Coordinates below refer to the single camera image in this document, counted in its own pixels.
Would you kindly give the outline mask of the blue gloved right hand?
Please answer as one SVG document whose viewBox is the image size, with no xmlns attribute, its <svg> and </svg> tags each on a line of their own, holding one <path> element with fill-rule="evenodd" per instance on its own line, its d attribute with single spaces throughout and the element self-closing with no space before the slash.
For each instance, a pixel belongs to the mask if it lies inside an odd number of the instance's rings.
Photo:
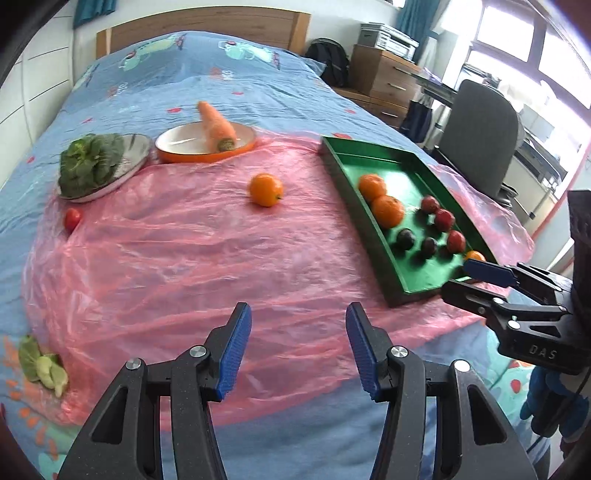
<svg viewBox="0 0 591 480">
<path fill-rule="evenodd" d="M 520 416 L 532 417 L 532 430 L 540 436 L 559 429 L 567 443 L 578 441 L 590 422 L 590 368 L 568 375 L 535 367 Z"/>
</svg>

